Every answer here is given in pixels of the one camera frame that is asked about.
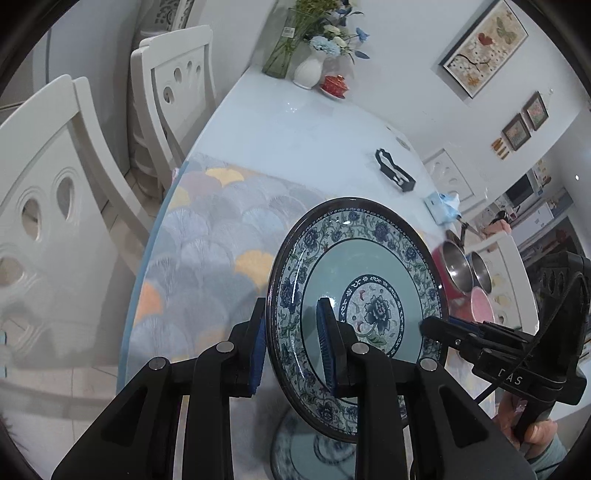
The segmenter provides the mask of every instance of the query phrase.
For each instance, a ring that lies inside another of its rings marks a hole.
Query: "cable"
[[[573,288],[575,281],[578,280],[579,278],[582,278],[583,282],[585,282],[585,277],[582,272],[577,272],[577,273],[575,273],[575,275],[573,275],[573,277],[571,278],[571,280],[569,282],[569,286],[566,288],[566,290],[562,294],[562,298],[560,299],[558,306],[552,312],[552,315],[550,316],[546,325],[544,325],[544,327],[536,334],[536,336],[534,337],[534,339],[530,343],[530,348],[524,354],[522,354],[521,357],[519,357],[513,363],[513,365],[511,367],[509,367],[507,369],[508,373],[507,373],[506,377],[499,377],[497,380],[495,380],[493,383],[491,383],[488,387],[486,387],[482,391],[482,393],[475,398],[475,401],[477,404],[482,403],[482,401],[485,400],[497,388],[499,388],[508,377],[510,377],[513,373],[515,373],[515,370],[517,370],[521,366],[521,364],[525,361],[525,359],[529,356],[529,354],[539,344],[540,340],[542,340],[542,337],[548,331],[548,327],[550,327],[550,325],[554,321],[554,318],[556,317],[558,311],[562,308],[562,305],[563,305],[564,301],[566,300],[566,297],[569,295],[570,290]],[[585,303],[588,304],[589,303],[589,292],[587,291],[586,288],[584,288],[583,291],[584,291],[584,296],[585,296]]]
[[[542,472],[545,472],[546,470],[550,470],[551,468],[555,468],[555,467],[559,466],[561,463],[562,463],[562,460],[559,462],[553,463],[550,466],[545,466],[544,468],[541,468],[540,470],[534,470],[534,473],[537,475],[538,473],[542,473]]]

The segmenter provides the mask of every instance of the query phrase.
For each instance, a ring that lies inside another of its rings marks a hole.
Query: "blue and white porcelain plate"
[[[308,212],[277,255],[267,294],[267,344],[291,405],[311,426],[355,442],[357,402],[334,398],[324,380],[316,303],[328,297],[359,340],[415,363],[444,364],[447,350],[423,339],[420,322],[447,318],[441,279],[414,229],[391,210],[365,199],[324,202]],[[405,408],[400,397],[405,422]]]
[[[275,480],[353,480],[354,443],[329,439],[290,408],[273,438],[271,471]]]

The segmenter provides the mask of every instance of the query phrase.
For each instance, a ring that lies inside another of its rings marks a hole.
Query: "table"
[[[414,177],[414,191],[402,194],[379,171],[377,148]],[[402,133],[351,103],[248,70],[191,149],[158,214],[130,302],[118,389],[153,356],[197,356],[248,320],[285,235],[318,203],[375,200],[433,249],[444,228],[423,198],[434,191]],[[450,351],[448,370],[475,396],[487,383],[470,367]],[[267,358],[256,396],[230,403],[236,478],[272,478],[269,447],[287,406]],[[493,402],[486,410],[494,414]]]

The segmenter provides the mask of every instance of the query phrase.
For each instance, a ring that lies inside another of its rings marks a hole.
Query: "screw head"
[[[365,355],[369,352],[369,345],[363,342],[354,343],[351,347],[353,353],[358,353],[359,355]]]
[[[437,369],[437,362],[433,358],[423,358],[421,360],[421,368],[427,372],[434,372]]]
[[[166,359],[163,356],[155,356],[148,362],[148,367],[151,370],[161,370],[166,365]]]
[[[232,342],[219,342],[216,345],[216,350],[220,353],[230,353],[234,350],[234,344]]]

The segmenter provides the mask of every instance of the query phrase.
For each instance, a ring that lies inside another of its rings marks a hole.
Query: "butterfly painting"
[[[474,98],[526,38],[519,18],[501,0],[486,10],[440,65]]]

